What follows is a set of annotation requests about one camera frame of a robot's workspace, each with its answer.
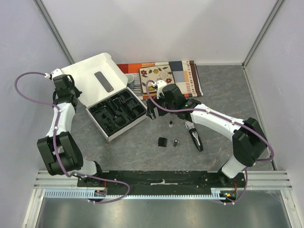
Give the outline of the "white hair clipper kit box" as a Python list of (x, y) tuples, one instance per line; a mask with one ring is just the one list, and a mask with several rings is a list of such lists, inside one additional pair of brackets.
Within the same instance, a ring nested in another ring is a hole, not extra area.
[(61, 69), (82, 91), (79, 101), (109, 142), (146, 118), (147, 107), (127, 87), (128, 79), (108, 53)]

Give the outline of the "black comb guard attachment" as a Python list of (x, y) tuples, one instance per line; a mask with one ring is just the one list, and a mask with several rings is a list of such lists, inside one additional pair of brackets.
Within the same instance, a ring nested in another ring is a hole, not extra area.
[(167, 147), (167, 143), (168, 143), (167, 138), (159, 137), (159, 139), (158, 139), (158, 146), (159, 147)]

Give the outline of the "silver black hair clipper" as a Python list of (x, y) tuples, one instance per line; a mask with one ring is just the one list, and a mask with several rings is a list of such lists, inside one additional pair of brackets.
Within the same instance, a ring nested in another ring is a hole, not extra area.
[(185, 126), (186, 126), (192, 140), (193, 140), (193, 143), (194, 143), (195, 147), (198, 149), (198, 151), (200, 151), (200, 152), (203, 151), (202, 141), (201, 141), (201, 138), (198, 134), (197, 129), (194, 126), (194, 123), (186, 121)]

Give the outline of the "small black cylinder battery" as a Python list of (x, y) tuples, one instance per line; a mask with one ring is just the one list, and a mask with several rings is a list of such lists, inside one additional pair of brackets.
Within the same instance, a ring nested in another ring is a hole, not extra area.
[(176, 147), (177, 144), (178, 144), (178, 142), (179, 142), (178, 139), (175, 139), (175, 140), (174, 140), (174, 143), (173, 143), (173, 146)]

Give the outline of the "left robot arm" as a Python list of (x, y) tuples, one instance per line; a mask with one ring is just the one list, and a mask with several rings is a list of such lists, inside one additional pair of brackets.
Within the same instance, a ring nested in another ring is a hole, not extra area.
[(104, 182), (100, 165), (85, 160), (70, 131), (81, 95), (71, 75), (61, 74), (52, 78), (54, 116), (47, 135), (37, 141), (37, 147), (48, 173), (87, 178), (94, 187)]

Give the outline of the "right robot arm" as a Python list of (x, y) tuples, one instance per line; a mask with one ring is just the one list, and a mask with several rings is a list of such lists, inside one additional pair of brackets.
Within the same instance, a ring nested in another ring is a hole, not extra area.
[(233, 155), (220, 168), (218, 183), (223, 187), (230, 186), (235, 177), (247, 167), (253, 166), (268, 147), (268, 141), (260, 124), (254, 118), (247, 120), (233, 118), (215, 111), (200, 101), (187, 99), (176, 84), (167, 84), (163, 80), (149, 80), (146, 87), (156, 90), (156, 96), (149, 96), (147, 116), (155, 119), (156, 115), (168, 113), (184, 120), (197, 147), (201, 146), (196, 125), (210, 128), (231, 140)]

